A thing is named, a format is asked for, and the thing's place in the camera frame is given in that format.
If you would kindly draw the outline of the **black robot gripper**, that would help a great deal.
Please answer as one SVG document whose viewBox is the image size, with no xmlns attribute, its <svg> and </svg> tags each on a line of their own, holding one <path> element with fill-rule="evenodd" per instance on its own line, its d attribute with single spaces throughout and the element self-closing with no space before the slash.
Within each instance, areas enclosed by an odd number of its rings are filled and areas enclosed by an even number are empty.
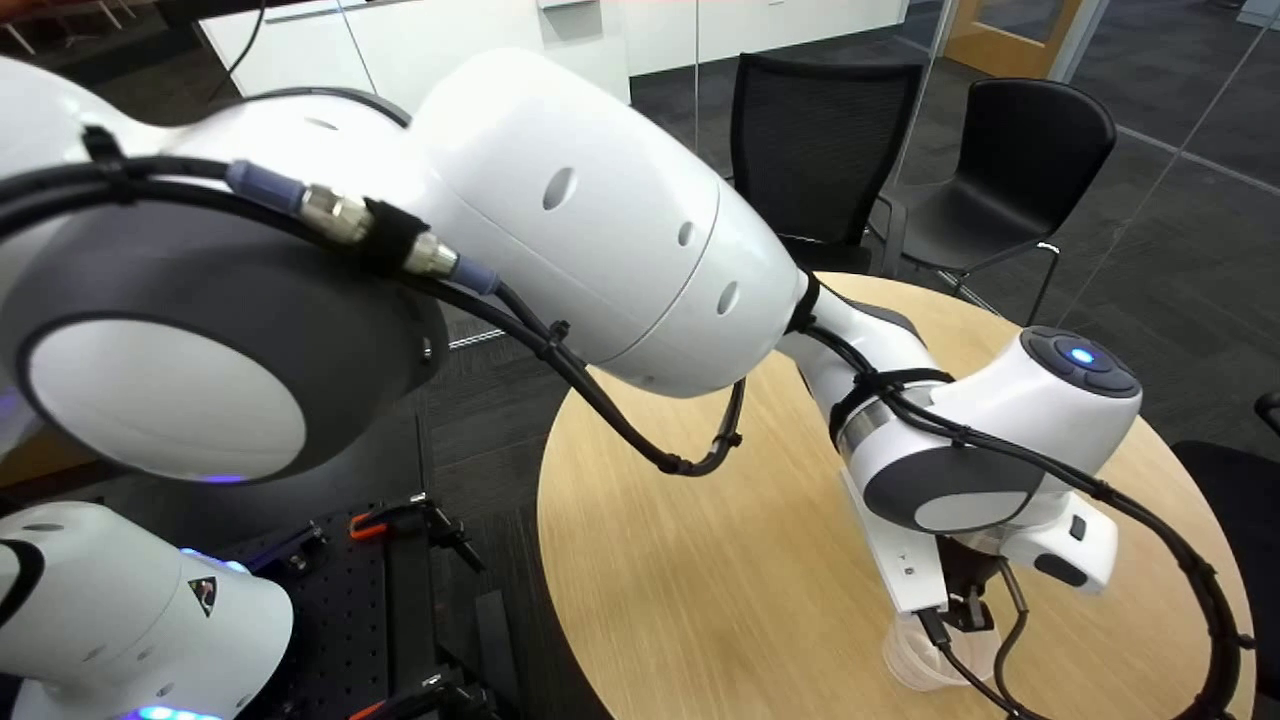
<svg viewBox="0 0 1280 720">
<path fill-rule="evenodd" d="M 958 632 L 991 632 L 991 608 L 983 603 L 987 584 L 1010 568 L 1005 557 L 978 552 L 962 541 L 942 545 L 942 568 L 946 568 L 946 623 Z"/>
</svg>

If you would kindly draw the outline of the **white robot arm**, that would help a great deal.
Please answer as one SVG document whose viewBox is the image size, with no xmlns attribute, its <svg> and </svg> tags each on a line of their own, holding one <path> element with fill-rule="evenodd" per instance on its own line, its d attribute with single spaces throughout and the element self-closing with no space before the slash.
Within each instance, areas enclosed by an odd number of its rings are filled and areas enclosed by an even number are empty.
<svg viewBox="0 0 1280 720">
<path fill-rule="evenodd" d="M 424 356 L 412 289 L 486 310 L 581 387 L 733 387 L 789 356 L 830 418 L 898 614 L 950 638 L 982 557 L 1073 589 L 1117 568 L 1094 470 L 1142 387 L 1021 332 L 946 375 L 916 328 L 804 272 L 704 159 L 528 52 L 461 63 L 412 114 L 272 94 L 154 126 L 7 58 L 6 291 L 23 404 L 104 461 L 196 484 L 299 470 Z"/>
</svg>

